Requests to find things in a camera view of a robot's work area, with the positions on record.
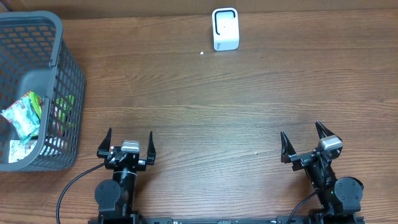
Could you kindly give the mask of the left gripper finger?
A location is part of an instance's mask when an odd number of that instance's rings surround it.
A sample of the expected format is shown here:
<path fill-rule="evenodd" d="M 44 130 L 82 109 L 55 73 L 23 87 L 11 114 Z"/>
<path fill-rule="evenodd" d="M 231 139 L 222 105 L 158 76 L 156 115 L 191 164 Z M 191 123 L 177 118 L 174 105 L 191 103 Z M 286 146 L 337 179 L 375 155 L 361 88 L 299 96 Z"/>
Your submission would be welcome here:
<path fill-rule="evenodd" d="M 155 158 L 156 158 L 156 150 L 155 150 L 155 146 L 154 146 L 154 142 L 153 142 L 153 132 L 151 131 L 149 134 L 149 142 L 148 142 L 148 146 L 147 146 L 146 164 L 154 165 Z"/>
<path fill-rule="evenodd" d="M 108 158 L 111 153 L 109 151 L 110 144 L 111 144 L 111 135 L 112 135 L 112 128 L 108 129 L 106 137 L 103 139 L 102 143 L 99 145 L 97 149 L 97 157 L 98 158 Z"/>

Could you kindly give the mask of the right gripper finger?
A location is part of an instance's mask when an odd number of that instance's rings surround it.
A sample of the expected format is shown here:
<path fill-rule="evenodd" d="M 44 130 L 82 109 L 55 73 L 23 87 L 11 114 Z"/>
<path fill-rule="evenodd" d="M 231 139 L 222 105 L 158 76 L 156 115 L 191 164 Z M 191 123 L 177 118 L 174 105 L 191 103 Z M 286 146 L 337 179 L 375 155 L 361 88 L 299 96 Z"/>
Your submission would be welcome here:
<path fill-rule="evenodd" d="M 290 140 L 284 131 L 280 132 L 281 138 L 281 162 L 287 164 L 292 162 L 292 158 L 297 156 Z"/>
<path fill-rule="evenodd" d="M 339 136 L 337 136 L 335 133 L 330 131 L 324 124 L 322 124 L 321 121 L 317 120 L 315 122 L 315 127 L 317 129 L 318 137 L 320 139 L 334 139 L 337 138 L 341 140 Z"/>

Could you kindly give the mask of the teal snack packet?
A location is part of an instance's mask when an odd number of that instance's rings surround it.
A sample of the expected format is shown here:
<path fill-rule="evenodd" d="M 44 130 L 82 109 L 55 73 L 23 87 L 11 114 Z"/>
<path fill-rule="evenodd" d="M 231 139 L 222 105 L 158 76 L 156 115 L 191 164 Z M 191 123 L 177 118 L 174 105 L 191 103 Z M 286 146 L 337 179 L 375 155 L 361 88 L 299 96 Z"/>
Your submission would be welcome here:
<path fill-rule="evenodd" d="M 28 91 L 7 109 L 2 110 L 1 115 L 15 127 L 19 139 L 27 143 L 39 135 L 41 97 L 33 91 Z"/>

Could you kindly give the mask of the green snack bag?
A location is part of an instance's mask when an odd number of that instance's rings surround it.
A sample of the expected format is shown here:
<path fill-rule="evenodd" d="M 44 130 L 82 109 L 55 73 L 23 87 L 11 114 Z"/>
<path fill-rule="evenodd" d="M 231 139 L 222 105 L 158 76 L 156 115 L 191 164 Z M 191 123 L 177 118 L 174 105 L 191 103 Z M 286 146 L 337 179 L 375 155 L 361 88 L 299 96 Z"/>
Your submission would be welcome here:
<path fill-rule="evenodd" d="M 68 128 L 73 129 L 75 124 L 73 122 L 72 106 L 75 104 L 75 97 L 72 95 L 66 96 L 66 100 L 63 98 L 57 98 L 55 100 L 55 106 L 52 107 L 52 115 L 54 120 L 52 121 L 52 128 L 59 134 L 64 136 Z"/>

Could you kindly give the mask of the white cosmetic tube gold cap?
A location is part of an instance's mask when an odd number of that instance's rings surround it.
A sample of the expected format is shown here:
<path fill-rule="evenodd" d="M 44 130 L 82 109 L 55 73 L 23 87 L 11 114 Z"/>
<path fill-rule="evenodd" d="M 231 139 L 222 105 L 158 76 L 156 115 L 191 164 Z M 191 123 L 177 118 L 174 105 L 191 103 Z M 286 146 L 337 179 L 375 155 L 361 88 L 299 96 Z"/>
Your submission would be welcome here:
<path fill-rule="evenodd" d="M 27 157 L 37 144 L 37 140 L 29 140 L 26 143 L 20 140 L 10 140 L 9 143 L 9 160 L 8 163 L 14 163 Z"/>

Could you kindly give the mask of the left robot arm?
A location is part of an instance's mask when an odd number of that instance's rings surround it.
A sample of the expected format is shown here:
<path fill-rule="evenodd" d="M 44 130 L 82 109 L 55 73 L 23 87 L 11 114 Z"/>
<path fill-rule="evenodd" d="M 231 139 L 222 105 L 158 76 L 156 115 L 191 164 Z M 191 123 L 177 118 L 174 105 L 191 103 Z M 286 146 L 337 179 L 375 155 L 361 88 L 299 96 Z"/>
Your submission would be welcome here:
<path fill-rule="evenodd" d="M 147 157 L 140 158 L 137 141 L 123 141 L 121 146 L 111 145 L 112 129 L 108 130 L 97 149 L 97 156 L 104 160 L 106 169 L 113 172 L 111 179 L 104 180 L 95 189 L 98 204 L 96 223 L 137 223 L 138 214 L 132 211 L 137 173 L 155 164 L 156 150 L 153 134 L 149 134 Z"/>

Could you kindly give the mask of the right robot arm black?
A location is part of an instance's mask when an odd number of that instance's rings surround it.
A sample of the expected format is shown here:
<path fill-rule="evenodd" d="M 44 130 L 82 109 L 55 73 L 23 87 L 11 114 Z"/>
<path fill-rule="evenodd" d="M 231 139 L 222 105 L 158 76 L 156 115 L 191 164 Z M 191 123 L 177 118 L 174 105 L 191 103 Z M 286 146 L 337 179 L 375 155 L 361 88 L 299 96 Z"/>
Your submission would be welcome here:
<path fill-rule="evenodd" d="M 298 155 L 284 131 L 280 132 L 281 162 L 292 170 L 304 170 L 314 192 L 302 200 L 317 196 L 321 207 L 311 209 L 307 223 L 359 223 L 364 185 L 354 177 L 337 178 L 331 163 L 342 153 L 343 140 L 320 121 L 315 123 L 319 142 L 312 151 Z"/>

